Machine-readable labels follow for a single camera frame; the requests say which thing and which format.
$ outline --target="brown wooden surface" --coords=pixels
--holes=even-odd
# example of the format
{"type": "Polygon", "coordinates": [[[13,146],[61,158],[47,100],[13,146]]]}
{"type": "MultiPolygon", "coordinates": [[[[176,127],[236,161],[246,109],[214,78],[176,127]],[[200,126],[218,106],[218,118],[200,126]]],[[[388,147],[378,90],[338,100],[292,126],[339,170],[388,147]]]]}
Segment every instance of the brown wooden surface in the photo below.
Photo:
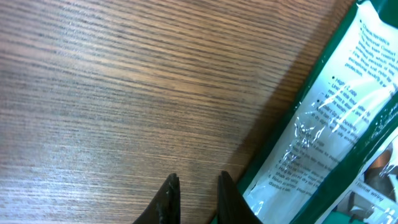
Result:
{"type": "Polygon", "coordinates": [[[351,2],[1,0],[0,223],[207,222],[351,2]]]}

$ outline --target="plastic package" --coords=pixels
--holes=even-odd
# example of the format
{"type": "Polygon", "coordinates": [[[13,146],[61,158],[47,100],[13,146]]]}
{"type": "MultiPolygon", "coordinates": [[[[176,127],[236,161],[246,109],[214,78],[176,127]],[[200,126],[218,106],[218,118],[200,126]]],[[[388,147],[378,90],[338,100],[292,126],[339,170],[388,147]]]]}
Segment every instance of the plastic package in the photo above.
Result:
{"type": "MultiPolygon", "coordinates": [[[[374,167],[372,156],[398,127],[397,10],[396,1],[383,0],[351,7],[280,128],[238,183],[264,223],[328,222],[357,181],[373,188],[390,182],[393,187],[386,188],[395,189],[398,173],[383,171],[393,164],[393,146],[385,166],[363,169],[367,163],[374,167]]],[[[350,193],[352,208],[364,204],[363,195],[350,193]]],[[[393,205],[373,213],[391,216],[393,205]]],[[[375,206],[369,203],[361,212],[375,206]]]]}

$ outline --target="white label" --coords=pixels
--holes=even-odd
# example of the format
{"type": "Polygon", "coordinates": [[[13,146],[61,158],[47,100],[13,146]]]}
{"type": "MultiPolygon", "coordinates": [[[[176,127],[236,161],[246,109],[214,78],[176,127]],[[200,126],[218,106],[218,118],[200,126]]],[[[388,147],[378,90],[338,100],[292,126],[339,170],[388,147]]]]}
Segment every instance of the white label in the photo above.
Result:
{"type": "Polygon", "coordinates": [[[289,223],[398,89],[398,31],[370,1],[357,15],[244,198],[266,223],[289,223]]]}

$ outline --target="wood grain surface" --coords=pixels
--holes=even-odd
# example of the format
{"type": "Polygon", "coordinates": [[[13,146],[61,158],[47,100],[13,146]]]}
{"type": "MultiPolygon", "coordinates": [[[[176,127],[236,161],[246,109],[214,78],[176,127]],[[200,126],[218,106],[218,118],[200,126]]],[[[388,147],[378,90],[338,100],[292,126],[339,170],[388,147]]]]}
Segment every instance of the wood grain surface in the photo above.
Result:
{"type": "Polygon", "coordinates": [[[352,0],[0,0],[0,223],[215,212],[352,0]]]}

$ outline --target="black object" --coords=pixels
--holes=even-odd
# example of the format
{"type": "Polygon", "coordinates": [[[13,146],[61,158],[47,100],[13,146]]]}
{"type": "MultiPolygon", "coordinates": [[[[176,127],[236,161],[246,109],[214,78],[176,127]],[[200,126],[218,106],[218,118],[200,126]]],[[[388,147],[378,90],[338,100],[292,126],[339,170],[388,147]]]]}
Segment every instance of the black object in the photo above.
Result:
{"type": "Polygon", "coordinates": [[[221,171],[218,176],[218,224],[261,224],[243,199],[231,176],[221,171]]]}
{"type": "Polygon", "coordinates": [[[133,224],[180,224],[180,179],[170,174],[133,224]]]}
{"type": "MultiPolygon", "coordinates": [[[[261,224],[239,193],[231,176],[218,177],[218,224],[261,224]]],[[[180,224],[180,179],[170,174],[133,224],[180,224]]]]}

